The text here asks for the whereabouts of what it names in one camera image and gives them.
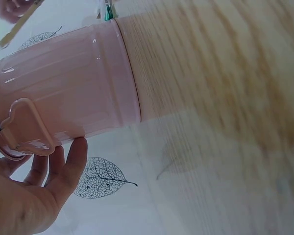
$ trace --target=wood grain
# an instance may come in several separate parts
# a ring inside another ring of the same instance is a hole
[[[168,234],[294,234],[294,0],[121,0]]]

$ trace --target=pink tin can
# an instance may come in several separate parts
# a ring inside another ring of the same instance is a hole
[[[115,20],[0,60],[0,152],[47,156],[56,146],[140,122],[135,82]]]

